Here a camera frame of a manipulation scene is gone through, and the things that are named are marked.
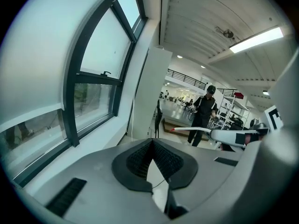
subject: glass pane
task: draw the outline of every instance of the glass pane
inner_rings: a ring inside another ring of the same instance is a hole
[[[108,9],[95,28],[81,64],[81,71],[95,74],[108,71],[109,77],[119,78],[130,40]]]
[[[122,10],[127,17],[130,26],[133,27],[139,16],[136,0],[118,0],[118,2],[120,3]]]
[[[21,122],[0,133],[0,151],[7,170],[16,175],[66,138],[61,110]]]
[[[107,84],[75,85],[77,131],[111,113],[115,86]]]

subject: ceiling light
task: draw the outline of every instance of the ceiling light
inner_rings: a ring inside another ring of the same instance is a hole
[[[254,37],[251,37],[249,39],[246,39],[243,42],[237,43],[236,45],[233,45],[230,47],[231,51],[234,53],[237,53],[239,51],[248,49],[250,47],[254,47],[256,45],[269,42],[278,38],[284,37],[284,35],[281,32],[280,28],[274,28],[270,31],[263,32],[259,35],[256,35]]]

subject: white floor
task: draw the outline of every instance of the white floor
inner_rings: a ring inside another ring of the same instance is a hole
[[[149,127],[149,136],[148,138],[155,137],[155,121],[152,120],[150,127]],[[174,142],[182,143],[182,145],[186,145],[187,137],[178,136],[171,133],[166,133],[163,129],[163,124],[160,123],[159,125],[159,138],[168,139]],[[125,144],[131,142],[132,139],[129,136],[125,136],[120,144]],[[212,149],[212,145],[210,142],[201,141],[198,145],[200,148],[207,148]],[[158,167],[156,166],[155,162],[152,161],[149,170],[147,181],[152,184],[153,187],[153,199],[158,206],[158,208],[164,212],[164,208],[166,205],[167,200],[167,191],[168,191],[168,183],[164,180],[161,172],[159,171]]]

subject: railing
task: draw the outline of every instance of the railing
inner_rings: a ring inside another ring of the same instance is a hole
[[[205,83],[203,83],[203,82],[201,82],[199,80],[196,80],[196,79],[194,79],[192,77],[186,76],[186,75],[184,75],[182,73],[176,72],[174,70],[168,69],[166,75],[169,76],[169,77],[173,77],[173,78],[176,78],[178,80],[184,81],[184,82],[186,82],[188,84],[194,85],[194,86],[196,86],[196,87],[198,87],[200,89],[203,89],[203,90],[206,87]]]
[[[217,90],[219,90],[224,96],[234,97],[235,93],[240,94],[240,92],[236,89],[217,89]],[[240,95],[240,96],[236,95],[236,98],[243,99],[243,95]]]

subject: black vent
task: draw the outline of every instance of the black vent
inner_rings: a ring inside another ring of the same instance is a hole
[[[62,217],[76,199],[86,181],[73,178],[51,201],[46,208]]]

